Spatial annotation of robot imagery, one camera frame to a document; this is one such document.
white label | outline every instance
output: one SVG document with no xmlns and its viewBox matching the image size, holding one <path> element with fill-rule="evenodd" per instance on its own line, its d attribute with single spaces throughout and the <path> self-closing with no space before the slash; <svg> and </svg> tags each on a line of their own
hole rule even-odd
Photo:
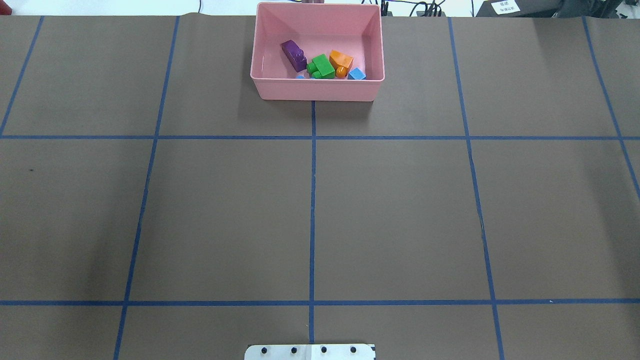
<svg viewBox="0 0 640 360">
<path fill-rule="evenodd" d="M 501 15 L 503 13 L 515 13 L 519 12 L 520 8 L 518 4 L 516 4 L 516 0 L 504 0 L 498 1 L 497 3 L 491 3 L 495 13 Z"/>
</svg>

purple toy block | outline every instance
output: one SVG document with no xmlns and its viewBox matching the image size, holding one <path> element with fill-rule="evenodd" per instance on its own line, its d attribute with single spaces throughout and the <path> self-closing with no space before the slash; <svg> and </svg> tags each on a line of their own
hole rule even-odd
<svg viewBox="0 0 640 360">
<path fill-rule="evenodd" d="M 301 72 L 302 70 L 307 69 L 307 58 L 305 57 L 305 52 L 302 51 L 298 47 L 298 45 L 293 42 L 293 40 L 285 41 L 280 44 L 282 47 L 282 51 L 284 51 L 285 55 L 293 65 L 293 68 L 296 69 L 296 72 Z"/>
</svg>

white metal plate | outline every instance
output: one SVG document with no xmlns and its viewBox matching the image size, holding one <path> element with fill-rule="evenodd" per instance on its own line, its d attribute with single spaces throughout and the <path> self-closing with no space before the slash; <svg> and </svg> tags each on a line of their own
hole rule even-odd
<svg viewBox="0 0 640 360">
<path fill-rule="evenodd" d="M 376 346 L 370 344 L 252 345 L 244 352 L 244 360 L 375 359 Z"/>
</svg>

orange toy block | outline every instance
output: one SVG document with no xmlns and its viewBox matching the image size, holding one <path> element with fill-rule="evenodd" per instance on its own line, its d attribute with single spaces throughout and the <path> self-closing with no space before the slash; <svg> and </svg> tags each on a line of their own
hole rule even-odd
<svg viewBox="0 0 640 360">
<path fill-rule="evenodd" d="M 347 77 L 347 74 L 349 74 L 349 69 L 351 68 L 351 64 L 353 64 L 353 57 L 342 54 L 340 51 L 331 50 L 329 62 L 335 69 L 335 77 L 344 79 Z"/>
</svg>

red object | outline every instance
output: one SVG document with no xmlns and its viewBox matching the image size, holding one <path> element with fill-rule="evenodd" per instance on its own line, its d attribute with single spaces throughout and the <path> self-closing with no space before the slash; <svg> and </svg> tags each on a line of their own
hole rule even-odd
<svg viewBox="0 0 640 360">
<path fill-rule="evenodd" d="M 4 0 L 0 0 L 0 15 L 11 15 L 12 12 L 9 5 Z"/>
</svg>

